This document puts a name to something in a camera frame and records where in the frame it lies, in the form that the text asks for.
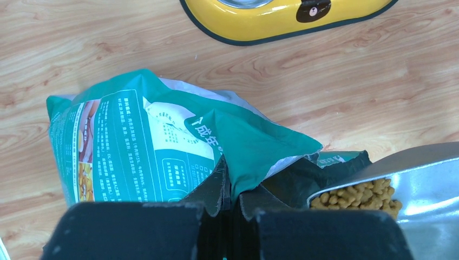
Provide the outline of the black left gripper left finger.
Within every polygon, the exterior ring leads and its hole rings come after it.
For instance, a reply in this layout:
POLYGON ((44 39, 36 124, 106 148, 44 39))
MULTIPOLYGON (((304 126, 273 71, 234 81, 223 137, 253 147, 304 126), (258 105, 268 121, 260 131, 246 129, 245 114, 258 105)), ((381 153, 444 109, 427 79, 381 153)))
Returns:
POLYGON ((227 164, 178 202, 86 202, 72 206, 42 259, 224 259, 227 164))

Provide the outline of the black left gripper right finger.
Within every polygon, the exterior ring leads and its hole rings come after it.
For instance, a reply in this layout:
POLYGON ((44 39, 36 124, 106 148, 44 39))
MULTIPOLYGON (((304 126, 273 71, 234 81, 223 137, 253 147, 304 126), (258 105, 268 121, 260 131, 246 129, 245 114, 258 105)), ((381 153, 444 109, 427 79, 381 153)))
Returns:
POLYGON ((231 235, 232 259, 412 259, 385 212, 294 209, 263 186, 239 196, 231 235))

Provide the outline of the grey metal scoop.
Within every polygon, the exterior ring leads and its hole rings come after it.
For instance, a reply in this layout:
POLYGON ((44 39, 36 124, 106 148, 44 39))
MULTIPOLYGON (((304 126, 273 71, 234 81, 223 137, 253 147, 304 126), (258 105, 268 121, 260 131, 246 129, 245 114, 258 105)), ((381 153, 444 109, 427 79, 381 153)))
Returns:
POLYGON ((403 206, 397 224, 414 259, 458 259, 458 142, 409 148, 311 194, 390 179, 403 206))

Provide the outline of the green pet food bag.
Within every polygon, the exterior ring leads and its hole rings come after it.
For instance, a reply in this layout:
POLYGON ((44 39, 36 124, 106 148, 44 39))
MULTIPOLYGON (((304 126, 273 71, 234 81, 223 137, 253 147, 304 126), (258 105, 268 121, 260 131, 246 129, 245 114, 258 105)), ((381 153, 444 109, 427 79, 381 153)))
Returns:
POLYGON ((49 138, 69 206, 80 202, 177 202, 219 162, 231 197, 284 169, 305 195, 370 165, 366 151, 325 152, 235 92, 206 90, 136 70, 77 95, 46 100, 49 138))

